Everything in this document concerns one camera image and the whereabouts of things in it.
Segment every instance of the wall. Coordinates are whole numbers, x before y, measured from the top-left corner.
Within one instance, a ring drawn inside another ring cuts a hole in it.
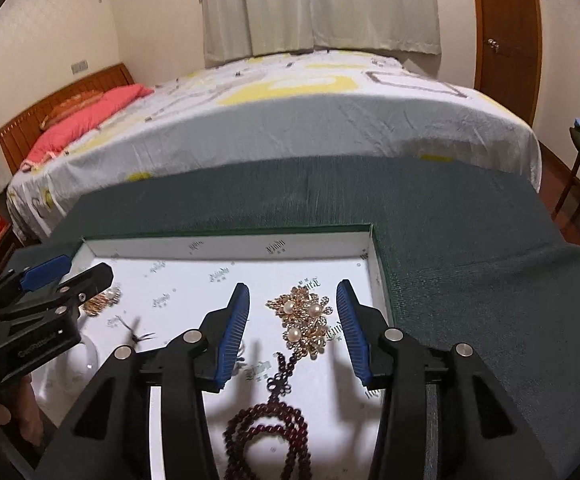
[[[474,87],[476,70],[476,8],[474,0],[437,0],[441,56],[397,53],[403,65],[441,81]]]
[[[205,66],[199,0],[111,0],[119,53],[135,81],[155,85]]]
[[[580,117],[580,0],[540,0],[543,65],[534,132],[570,168],[569,127]]]
[[[71,65],[83,59],[87,72],[72,75]],[[119,60],[110,0],[6,0],[0,9],[0,126]]]

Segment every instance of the bed sheet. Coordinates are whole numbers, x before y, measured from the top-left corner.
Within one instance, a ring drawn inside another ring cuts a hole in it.
[[[314,155],[460,160],[540,186],[538,140],[502,105],[390,57],[331,50],[241,60],[159,85],[43,167],[17,173],[8,208],[20,238],[44,240],[80,196],[102,187]]]

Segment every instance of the light switch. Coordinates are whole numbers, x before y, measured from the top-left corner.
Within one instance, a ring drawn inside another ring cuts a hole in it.
[[[78,74],[79,72],[83,72],[84,70],[88,69],[88,62],[84,59],[78,63],[72,65],[72,74]]]

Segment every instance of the door handle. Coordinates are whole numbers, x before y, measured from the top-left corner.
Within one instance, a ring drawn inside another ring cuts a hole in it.
[[[498,54],[498,48],[499,48],[499,46],[500,46],[500,45],[498,44],[498,41],[496,41],[496,40],[487,40],[487,45],[488,45],[490,48],[493,48],[493,49],[494,49],[494,51],[495,51],[495,52]]]

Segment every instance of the green fabric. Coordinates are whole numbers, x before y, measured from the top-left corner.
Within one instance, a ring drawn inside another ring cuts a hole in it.
[[[86,195],[43,247],[364,223],[375,226],[398,326],[437,348],[472,344],[566,478],[580,462],[580,247],[521,176],[412,158],[235,164]],[[17,258],[26,265],[25,252]]]

